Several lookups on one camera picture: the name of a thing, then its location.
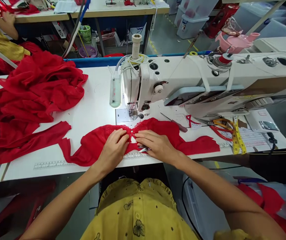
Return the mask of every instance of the yellow measuring tape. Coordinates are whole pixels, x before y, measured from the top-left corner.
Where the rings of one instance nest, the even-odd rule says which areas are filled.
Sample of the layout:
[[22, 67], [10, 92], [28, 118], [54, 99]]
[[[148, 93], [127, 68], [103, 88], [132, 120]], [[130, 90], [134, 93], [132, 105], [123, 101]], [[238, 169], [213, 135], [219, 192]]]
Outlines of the yellow measuring tape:
[[238, 116], [233, 116], [234, 132], [233, 132], [233, 153], [234, 155], [239, 153], [239, 149], [242, 149], [242, 154], [246, 153], [246, 146], [242, 140], [238, 128]]

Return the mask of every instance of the scissors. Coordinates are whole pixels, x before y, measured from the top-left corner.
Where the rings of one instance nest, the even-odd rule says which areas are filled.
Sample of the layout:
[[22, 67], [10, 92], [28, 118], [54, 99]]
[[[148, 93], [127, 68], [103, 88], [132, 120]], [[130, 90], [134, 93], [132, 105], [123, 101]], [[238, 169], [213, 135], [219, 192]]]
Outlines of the scissors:
[[202, 123], [205, 123], [207, 125], [209, 125], [209, 127], [222, 139], [226, 140], [226, 141], [232, 141], [233, 139], [232, 138], [228, 138], [228, 137], [225, 137], [223, 136], [219, 131], [223, 131], [223, 132], [229, 132], [231, 134], [233, 134], [234, 130], [226, 125], [224, 125], [223, 123], [220, 123], [219, 121], [226, 121], [228, 122], [232, 127], [234, 127], [234, 124], [232, 121], [229, 121], [228, 119], [225, 119], [225, 118], [218, 118], [218, 119], [215, 119], [213, 121], [207, 121], [207, 120], [204, 120], [204, 119], [200, 119], [200, 118], [196, 118], [198, 121], [202, 122]]

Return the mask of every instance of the sewing machine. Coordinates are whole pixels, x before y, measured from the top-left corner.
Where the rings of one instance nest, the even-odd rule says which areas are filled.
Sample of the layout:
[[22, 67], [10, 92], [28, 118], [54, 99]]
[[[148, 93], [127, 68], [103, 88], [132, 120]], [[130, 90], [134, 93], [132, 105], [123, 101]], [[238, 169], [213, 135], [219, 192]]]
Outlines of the sewing machine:
[[199, 118], [245, 115], [245, 104], [260, 98], [272, 99], [260, 107], [286, 101], [284, 58], [286, 52], [152, 58], [119, 76], [129, 121], [148, 116], [150, 104], [159, 100], [184, 105]]

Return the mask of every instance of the red mesh fabric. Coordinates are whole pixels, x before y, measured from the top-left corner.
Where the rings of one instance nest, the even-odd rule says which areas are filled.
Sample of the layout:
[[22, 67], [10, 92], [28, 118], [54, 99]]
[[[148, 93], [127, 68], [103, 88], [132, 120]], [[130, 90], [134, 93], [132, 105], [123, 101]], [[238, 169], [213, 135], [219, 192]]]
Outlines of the red mesh fabric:
[[2, 16], [2, 12], [9, 12], [12, 14], [21, 14], [21, 15], [31, 15], [31, 14], [35, 14], [35, 13], [39, 13], [40, 11], [37, 9], [36, 6], [30, 4], [29, 8], [12, 8], [12, 6], [15, 4], [10, 3], [11, 5], [6, 5], [0, 2], [0, 15]]
[[240, 184], [237, 187], [242, 192], [244, 192], [248, 197], [254, 200], [254, 202], [256, 202], [261, 208], [263, 208], [286, 233], [286, 219], [277, 215], [277, 212], [281, 210], [285, 201], [276, 192], [276, 190], [267, 187], [263, 184], [257, 183], [257, 185], [259, 186], [262, 192], [262, 196], [260, 196], [253, 189], [244, 184]]
[[[155, 118], [150, 118], [144, 120], [137, 124], [133, 129], [127, 126], [114, 126], [105, 125], [94, 129], [89, 132], [81, 139], [80, 148], [71, 156], [71, 144], [70, 140], [67, 138], [62, 139], [59, 143], [64, 158], [69, 163], [76, 163], [80, 166], [91, 166], [101, 154], [104, 144], [108, 136], [117, 129], [123, 128], [130, 135], [130, 138], [134, 136], [135, 133], [141, 130], [152, 130], [159, 135], [166, 135], [171, 142], [171, 144], [179, 151], [182, 151], [186, 155], [209, 153], [209, 152], [219, 152], [219, 145], [208, 136], [202, 136], [192, 142], [185, 142], [179, 136], [179, 127], [169, 121], [158, 121]], [[137, 147], [137, 143], [130, 143], [127, 147], [125, 154], [132, 150], [140, 150]]]
[[40, 52], [25, 57], [7, 79], [0, 79], [0, 164], [58, 143], [71, 129], [67, 122], [32, 133], [39, 123], [53, 121], [53, 111], [75, 106], [87, 78], [74, 62]]
[[57, 144], [71, 129], [67, 122], [60, 122], [42, 132], [26, 135], [37, 127], [36, 123], [17, 119], [5, 123], [0, 122], [0, 164]]
[[[24, 42], [20, 44], [20, 46], [24, 47], [26, 50], [28, 50], [32, 54], [36, 54], [39, 52], [42, 52], [42, 49], [32, 42]], [[16, 65], [19, 65], [20, 61], [12, 61]], [[8, 63], [6, 63], [2, 58], [0, 58], [0, 75], [8, 75], [10, 72], [12, 72], [14, 68], [10, 66]]]

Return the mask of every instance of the white plastic bin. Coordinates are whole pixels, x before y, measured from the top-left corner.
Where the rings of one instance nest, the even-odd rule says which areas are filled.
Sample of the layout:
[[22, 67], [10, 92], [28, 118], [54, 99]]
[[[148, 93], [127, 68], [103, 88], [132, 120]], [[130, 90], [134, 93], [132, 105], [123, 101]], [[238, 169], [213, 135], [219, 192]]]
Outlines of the white plastic bin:
[[185, 14], [186, 9], [183, 7], [183, 5], [179, 5], [178, 6], [178, 10], [177, 10], [177, 14], [176, 14], [176, 18], [174, 21], [174, 25], [175, 26], [179, 26], [180, 22], [182, 21], [182, 16]]
[[185, 15], [192, 19], [208, 17], [218, 0], [190, 0]]
[[[246, 34], [272, 7], [273, 4], [269, 2], [241, 3], [233, 17], [243, 29], [243, 34]], [[270, 18], [277, 17], [286, 17], [285, 6], [280, 6]], [[269, 22], [270, 19], [267, 19], [255, 32], [260, 32]]]
[[177, 13], [178, 6], [182, 0], [167, 0], [167, 4], [169, 5], [169, 15]]
[[184, 193], [183, 200], [188, 214], [204, 240], [213, 240], [216, 231], [230, 229], [223, 210], [217, 207], [191, 179], [185, 183]]
[[194, 38], [208, 20], [209, 17], [191, 19], [184, 14], [180, 25], [178, 26], [176, 35], [181, 39]]
[[259, 38], [286, 37], [286, 17], [272, 18], [270, 23], [260, 32]]

